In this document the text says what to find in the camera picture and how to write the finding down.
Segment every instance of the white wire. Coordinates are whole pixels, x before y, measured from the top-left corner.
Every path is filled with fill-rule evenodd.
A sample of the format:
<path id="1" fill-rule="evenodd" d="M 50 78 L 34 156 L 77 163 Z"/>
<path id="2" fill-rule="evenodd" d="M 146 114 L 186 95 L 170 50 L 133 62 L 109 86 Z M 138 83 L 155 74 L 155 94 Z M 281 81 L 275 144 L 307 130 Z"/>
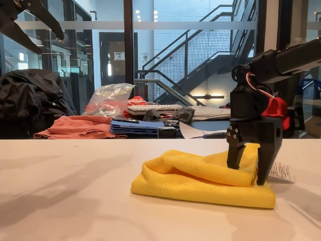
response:
<path id="1" fill-rule="evenodd" d="M 255 90 L 258 90 L 258 91 L 260 91 L 261 93 L 263 93 L 263 94 L 265 94 L 266 96 L 268 96 L 269 98 L 274 98 L 274 96 L 273 95 L 271 95 L 271 94 L 269 94 L 268 92 L 265 92 L 265 91 L 263 91 L 263 90 L 261 90 L 261 89 L 257 89 L 257 88 L 255 88 L 254 86 L 253 86 L 253 84 L 251 83 L 251 80 L 250 80 L 250 75 L 253 75 L 254 76 L 254 74 L 252 74 L 252 73 L 247 73 L 246 74 L 246 81 L 247 81 L 247 83 L 250 85 L 250 87 L 252 88 L 252 89 L 255 89 Z"/>

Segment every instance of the electronic device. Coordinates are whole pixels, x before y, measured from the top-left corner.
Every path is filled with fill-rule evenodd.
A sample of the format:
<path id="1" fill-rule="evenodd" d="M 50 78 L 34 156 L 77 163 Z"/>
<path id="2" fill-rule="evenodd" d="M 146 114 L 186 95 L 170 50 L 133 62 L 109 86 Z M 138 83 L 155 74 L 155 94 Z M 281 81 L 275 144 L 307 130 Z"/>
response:
<path id="1" fill-rule="evenodd" d="M 245 143 L 258 143 L 257 184 L 265 183 L 282 144 L 282 120 L 261 116 L 274 96 L 257 86 L 288 79 L 318 66 L 321 66 L 321 38 L 284 51 L 269 50 L 254 57 L 250 64 L 232 70 L 237 86 L 231 92 L 231 119 L 227 129 L 229 168 L 239 169 Z"/>
<path id="2" fill-rule="evenodd" d="M 46 24 L 60 40 L 64 40 L 58 21 L 44 8 L 40 0 L 0 0 L 0 32 L 36 54 L 42 54 L 22 29 L 14 22 L 18 14 L 29 10 Z"/>
<path id="3" fill-rule="evenodd" d="M 139 114 L 145 114 L 148 110 L 155 110 L 159 114 L 173 114 L 179 109 L 181 109 L 182 106 L 178 104 L 152 104 L 152 105 L 133 105 L 129 106 L 125 109 L 125 111 L 132 115 L 139 115 Z"/>

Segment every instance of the table surface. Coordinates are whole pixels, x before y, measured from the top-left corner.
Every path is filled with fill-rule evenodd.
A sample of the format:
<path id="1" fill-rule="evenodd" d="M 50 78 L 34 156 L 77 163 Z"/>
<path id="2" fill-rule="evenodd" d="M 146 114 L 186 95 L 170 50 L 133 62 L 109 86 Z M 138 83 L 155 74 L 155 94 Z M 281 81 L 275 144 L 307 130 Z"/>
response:
<path id="1" fill-rule="evenodd" d="M 0 141 L 1 241 L 320 240 L 321 140 L 284 140 L 274 210 L 130 193 L 144 161 L 176 149 L 209 155 L 226 140 Z"/>

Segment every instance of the blue notebook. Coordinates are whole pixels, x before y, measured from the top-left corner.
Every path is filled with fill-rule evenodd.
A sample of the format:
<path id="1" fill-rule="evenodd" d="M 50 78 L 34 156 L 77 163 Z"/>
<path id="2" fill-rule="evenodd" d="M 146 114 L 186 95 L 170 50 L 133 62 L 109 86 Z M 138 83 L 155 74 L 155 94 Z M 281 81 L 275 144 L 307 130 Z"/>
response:
<path id="1" fill-rule="evenodd" d="M 147 134 L 147 135 L 157 135 L 158 128 L 164 127 L 163 122 L 143 122 L 139 123 L 129 123 L 129 122 L 119 122 L 116 120 L 111 121 L 110 132 L 114 134 Z"/>

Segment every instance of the door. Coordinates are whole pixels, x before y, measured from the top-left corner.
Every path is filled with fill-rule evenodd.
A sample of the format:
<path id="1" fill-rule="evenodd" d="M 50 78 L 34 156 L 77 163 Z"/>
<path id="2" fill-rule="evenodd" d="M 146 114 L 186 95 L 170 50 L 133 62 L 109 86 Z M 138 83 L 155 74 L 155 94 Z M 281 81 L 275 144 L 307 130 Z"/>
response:
<path id="1" fill-rule="evenodd" d="M 125 83 L 124 33 L 100 33 L 101 85 Z M 137 70 L 137 33 L 134 33 L 134 69 Z"/>

